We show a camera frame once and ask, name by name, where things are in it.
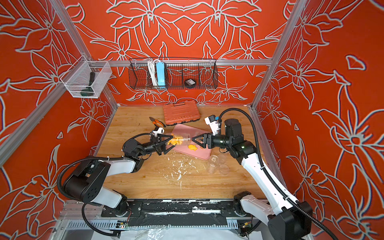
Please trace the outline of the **clear cookie jar front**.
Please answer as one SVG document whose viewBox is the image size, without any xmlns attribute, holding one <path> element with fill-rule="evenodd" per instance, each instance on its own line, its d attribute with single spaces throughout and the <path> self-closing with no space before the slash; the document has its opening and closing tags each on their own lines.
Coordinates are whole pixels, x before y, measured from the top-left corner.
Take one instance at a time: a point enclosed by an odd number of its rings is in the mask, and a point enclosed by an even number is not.
<svg viewBox="0 0 384 240">
<path fill-rule="evenodd" d="M 186 133 L 171 134 L 172 138 L 167 142 L 170 146 L 188 146 L 191 143 L 191 135 Z"/>
</svg>

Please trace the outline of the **clear cookie jar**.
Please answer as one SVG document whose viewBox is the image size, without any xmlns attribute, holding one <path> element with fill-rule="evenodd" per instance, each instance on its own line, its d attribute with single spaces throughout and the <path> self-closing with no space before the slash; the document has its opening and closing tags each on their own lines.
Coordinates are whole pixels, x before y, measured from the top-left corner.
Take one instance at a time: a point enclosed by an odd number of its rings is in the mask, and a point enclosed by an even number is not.
<svg viewBox="0 0 384 240">
<path fill-rule="evenodd" d="M 220 160 L 217 156 L 211 156 L 207 161 L 207 172 L 209 174 L 214 174 L 219 166 Z"/>
<path fill-rule="evenodd" d="M 191 143 L 191 135 L 186 133 L 171 134 L 172 138 L 167 142 L 170 146 L 188 146 Z"/>
</svg>

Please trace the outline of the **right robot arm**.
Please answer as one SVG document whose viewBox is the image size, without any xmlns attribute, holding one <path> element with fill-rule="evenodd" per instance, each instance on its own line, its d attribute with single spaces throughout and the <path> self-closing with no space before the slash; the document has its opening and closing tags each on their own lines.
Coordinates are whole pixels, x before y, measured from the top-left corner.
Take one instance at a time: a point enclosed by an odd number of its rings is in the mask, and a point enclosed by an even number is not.
<svg viewBox="0 0 384 240">
<path fill-rule="evenodd" d="M 237 119 L 225 121 L 225 134 L 221 134 L 220 119 L 214 115 L 205 118 L 211 133 L 193 137 L 202 148 L 226 149 L 253 177 L 268 200 L 265 204 L 249 192 L 235 196 L 238 212 L 251 214 L 268 226 L 275 240 L 302 240 L 311 234 L 312 225 L 326 232 L 333 240 L 336 235 L 313 216 L 313 208 L 300 202 L 277 179 L 261 157 L 258 144 L 244 139 L 242 126 Z"/>
</svg>

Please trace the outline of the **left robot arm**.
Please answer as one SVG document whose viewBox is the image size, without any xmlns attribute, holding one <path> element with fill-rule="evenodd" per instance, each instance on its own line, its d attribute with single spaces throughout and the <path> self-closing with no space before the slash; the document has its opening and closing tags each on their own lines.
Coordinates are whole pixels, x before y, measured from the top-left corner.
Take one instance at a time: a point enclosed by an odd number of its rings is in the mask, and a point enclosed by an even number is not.
<svg viewBox="0 0 384 240">
<path fill-rule="evenodd" d="M 125 196 L 104 187 L 107 177 L 138 172 L 144 156 L 159 156 L 170 151 L 167 143 L 171 135 L 143 133 L 128 139 L 122 147 L 124 155 L 118 158 L 88 156 L 66 166 L 57 178 L 59 192 L 66 198 L 84 204 L 104 205 L 124 209 Z"/>
</svg>

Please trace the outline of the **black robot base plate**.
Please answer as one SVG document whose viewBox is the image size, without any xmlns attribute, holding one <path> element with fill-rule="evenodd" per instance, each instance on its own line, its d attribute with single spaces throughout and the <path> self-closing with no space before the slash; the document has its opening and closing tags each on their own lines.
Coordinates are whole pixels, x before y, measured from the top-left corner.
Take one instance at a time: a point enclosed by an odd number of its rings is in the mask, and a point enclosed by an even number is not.
<svg viewBox="0 0 384 240">
<path fill-rule="evenodd" d="M 232 199 L 130 199 L 129 209 L 118 216 L 103 207 L 101 217 L 128 222 L 128 227 L 186 227 L 237 229 L 257 221 L 250 214 L 235 210 Z"/>
</svg>

